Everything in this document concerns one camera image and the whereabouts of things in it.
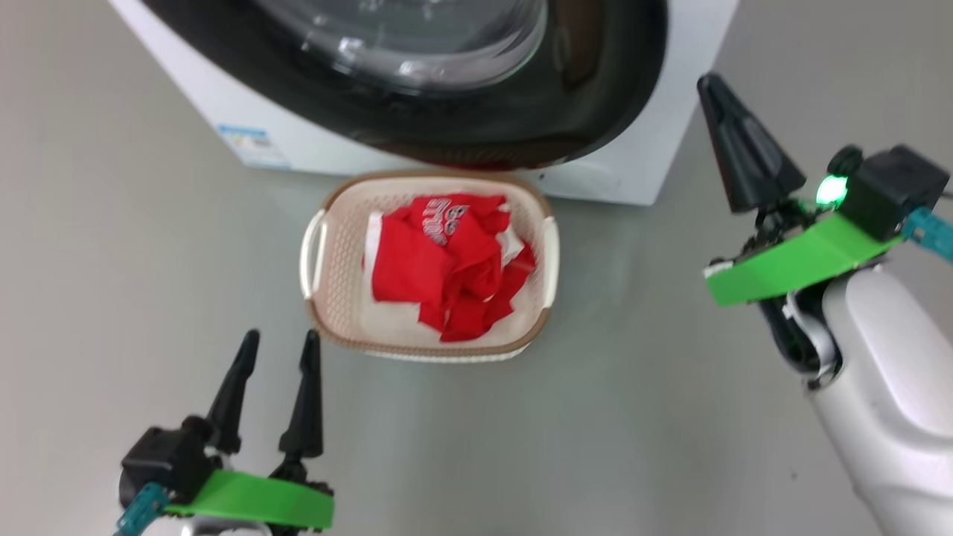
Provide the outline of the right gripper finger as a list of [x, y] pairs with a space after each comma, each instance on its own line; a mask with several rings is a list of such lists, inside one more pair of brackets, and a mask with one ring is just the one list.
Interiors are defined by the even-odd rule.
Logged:
[[698, 97], [732, 213], [776, 205], [806, 176], [718, 72], [698, 78]]

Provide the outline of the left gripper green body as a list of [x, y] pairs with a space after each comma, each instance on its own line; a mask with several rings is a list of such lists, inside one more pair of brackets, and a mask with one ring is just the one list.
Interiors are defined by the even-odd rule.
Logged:
[[334, 524], [336, 499], [329, 486], [310, 478], [305, 462], [286, 458], [268, 477], [214, 469], [190, 502], [171, 502], [165, 514], [323, 532]]

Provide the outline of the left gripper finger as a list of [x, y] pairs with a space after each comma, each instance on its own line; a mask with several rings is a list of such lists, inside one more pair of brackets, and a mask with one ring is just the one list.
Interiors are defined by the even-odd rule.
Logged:
[[223, 455], [234, 455], [240, 451], [239, 434], [243, 401], [249, 378], [255, 370], [258, 359], [260, 332], [249, 330], [245, 333], [238, 352], [229, 366], [205, 420], [211, 425], [210, 447]]
[[324, 453], [321, 357], [319, 333], [310, 330], [299, 362], [295, 407], [279, 441], [279, 451], [288, 460], [313, 459]]

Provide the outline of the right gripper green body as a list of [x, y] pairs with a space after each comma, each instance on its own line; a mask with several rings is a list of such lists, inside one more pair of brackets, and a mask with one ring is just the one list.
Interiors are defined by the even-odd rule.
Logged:
[[869, 214], [841, 204], [767, 201], [733, 206], [752, 213], [755, 234], [739, 254], [704, 269], [710, 295], [722, 307], [768, 301], [858, 269], [902, 236], [905, 217]]

